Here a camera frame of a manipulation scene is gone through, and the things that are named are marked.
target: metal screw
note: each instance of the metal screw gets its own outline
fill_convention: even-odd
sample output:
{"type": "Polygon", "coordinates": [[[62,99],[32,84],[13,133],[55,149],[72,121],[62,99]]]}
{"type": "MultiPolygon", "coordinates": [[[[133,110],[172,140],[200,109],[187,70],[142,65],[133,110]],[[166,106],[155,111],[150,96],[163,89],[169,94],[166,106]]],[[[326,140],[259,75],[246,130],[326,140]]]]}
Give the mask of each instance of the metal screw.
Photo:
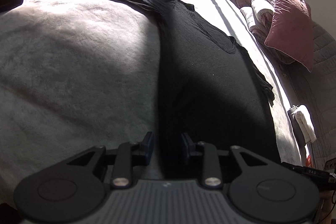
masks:
{"type": "Polygon", "coordinates": [[[129,180],[127,178],[115,178],[113,184],[115,186],[123,187],[129,184],[129,180]]]}
{"type": "Polygon", "coordinates": [[[207,178],[204,180],[204,183],[205,185],[215,187],[221,184],[221,180],[219,178],[207,178]]]}

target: white bedsheet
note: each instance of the white bedsheet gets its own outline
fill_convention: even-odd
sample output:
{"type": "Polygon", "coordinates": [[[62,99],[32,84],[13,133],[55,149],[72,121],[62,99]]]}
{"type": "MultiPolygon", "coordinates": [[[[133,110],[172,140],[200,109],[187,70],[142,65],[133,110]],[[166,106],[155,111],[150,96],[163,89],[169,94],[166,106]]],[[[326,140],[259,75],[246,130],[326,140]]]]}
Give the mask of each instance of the white bedsheet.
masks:
{"type": "MultiPolygon", "coordinates": [[[[274,69],[229,0],[182,0],[236,37],[274,86],[283,161],[300,165],[274,69]]],[[[25,0],[0,16],[0,203],[27,175],[96,144],[116,148],[156,128],[157,27],[109,0],[25,0]]],[[[155,159],[144,176],[159,178],[155,159]]]]}

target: white towel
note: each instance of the white towel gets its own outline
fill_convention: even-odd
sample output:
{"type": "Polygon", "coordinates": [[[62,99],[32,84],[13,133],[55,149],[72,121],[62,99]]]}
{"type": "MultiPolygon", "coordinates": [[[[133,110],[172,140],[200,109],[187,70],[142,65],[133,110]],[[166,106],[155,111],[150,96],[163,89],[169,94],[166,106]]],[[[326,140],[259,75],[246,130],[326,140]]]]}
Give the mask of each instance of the white towel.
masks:
{"type": "Polygon", "coordinates": [[[304,140],[306,143],[316,141],[316,135],[314,132],[314,126],[311,122],[308,109],[304,105],[300,105],[294,112],[293,115],[300,126],[303,133],[304,140]]]}

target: circular pad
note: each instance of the circular pad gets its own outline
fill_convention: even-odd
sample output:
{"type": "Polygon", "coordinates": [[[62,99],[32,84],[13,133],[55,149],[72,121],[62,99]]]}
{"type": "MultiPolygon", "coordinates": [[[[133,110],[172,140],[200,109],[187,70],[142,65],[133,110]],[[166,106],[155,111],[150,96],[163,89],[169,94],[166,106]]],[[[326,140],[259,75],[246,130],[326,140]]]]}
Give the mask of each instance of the circular pad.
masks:
{"type": "Polygon", "coordinates": [[[22,180],[14,191],[14,202],[22,216],[38,223],[80,220],[104,198],[101,181],[85,167],[74,165],[42,170],[22,180]]]}
{"type": "Polygon", "coordinates": [[[228,190],[239,211],[266,223],[304,221],[314,213],[318,196],[309,179],[275,164],[245,168],[228,190]]]}
{"type": "Polygon", "coordinates": [[[290,200],[296,190],[292,184],[284,180],[269,179],[258,184],[257,192],[266,200],[283,202],[290,200]]]}
{"type": "Polygon", "coordinates": [[[71,198],[77,191],[74,182],[66,179],[52,179],[42,183],[38,189],[41,198],[49,201],[62,201],[71,198]]]}

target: bed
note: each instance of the bed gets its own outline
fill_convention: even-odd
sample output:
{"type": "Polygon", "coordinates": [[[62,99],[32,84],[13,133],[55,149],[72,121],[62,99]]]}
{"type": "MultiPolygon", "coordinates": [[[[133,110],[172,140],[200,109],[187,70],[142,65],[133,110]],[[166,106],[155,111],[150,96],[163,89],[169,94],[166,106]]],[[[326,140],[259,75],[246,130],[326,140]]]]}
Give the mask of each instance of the bed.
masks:
{"type": "MultiPolygon", "coordinates": [[[[274,67],[229,0],[182,0],[245,47],[273,86],[282,161],[301,165],[274,67]]],[[[154,22],[109,0],[25,0],[0,15],[0,203],[18,182],[94,145],[117,148],[157,125],[154,22]]],[[[160,178],[157,157],[139,171],[160,178]]]]}

